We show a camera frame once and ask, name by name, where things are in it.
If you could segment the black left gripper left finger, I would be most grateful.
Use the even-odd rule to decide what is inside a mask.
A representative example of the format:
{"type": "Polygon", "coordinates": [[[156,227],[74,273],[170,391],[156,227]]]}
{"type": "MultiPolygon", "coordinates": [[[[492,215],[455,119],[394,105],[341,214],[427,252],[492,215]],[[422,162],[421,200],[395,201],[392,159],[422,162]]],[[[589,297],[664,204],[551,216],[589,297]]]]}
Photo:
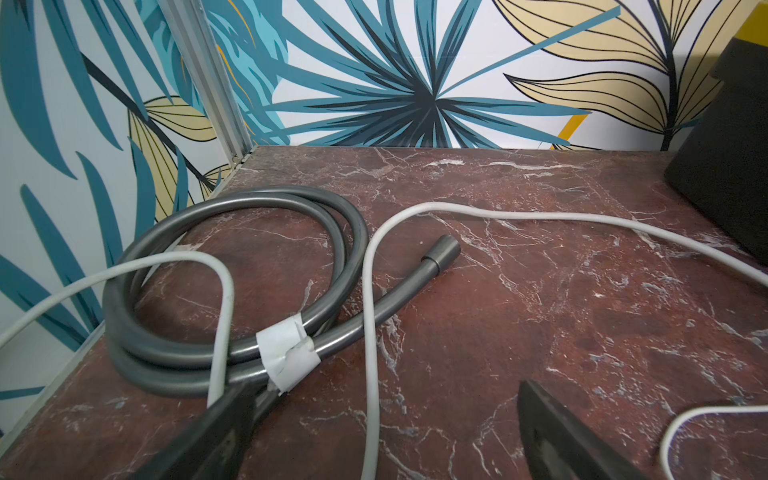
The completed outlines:
{"type": "Polygon", "coordinates": [[[186,430],[134,472],[133,479],[234,479],[250,444],[253,383],[229,388],[186,430]]]}

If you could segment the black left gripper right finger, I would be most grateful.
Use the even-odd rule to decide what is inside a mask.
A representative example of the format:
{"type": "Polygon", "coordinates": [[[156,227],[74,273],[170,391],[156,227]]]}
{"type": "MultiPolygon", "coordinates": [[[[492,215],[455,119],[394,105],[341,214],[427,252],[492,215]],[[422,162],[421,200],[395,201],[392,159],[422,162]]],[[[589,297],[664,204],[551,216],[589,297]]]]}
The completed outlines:
{"type": "Polygon", "coordinates": [[[520,438],[533,479],[642,479],[643,473],[532,380],[519,384],[520,438]]]}

